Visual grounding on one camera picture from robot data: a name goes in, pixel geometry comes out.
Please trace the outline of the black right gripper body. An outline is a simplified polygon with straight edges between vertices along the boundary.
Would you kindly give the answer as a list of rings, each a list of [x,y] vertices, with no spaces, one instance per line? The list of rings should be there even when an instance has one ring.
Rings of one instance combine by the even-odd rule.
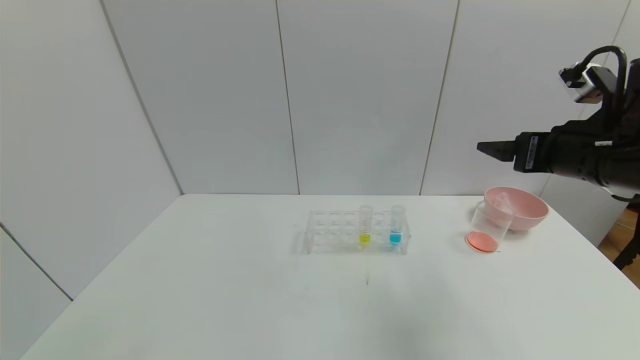
[[[589,180],[591,154],[598,139],[598,122],[570,120],[549,132],[522,132],[515,139],[513,169],[519,173],[548,173]]]

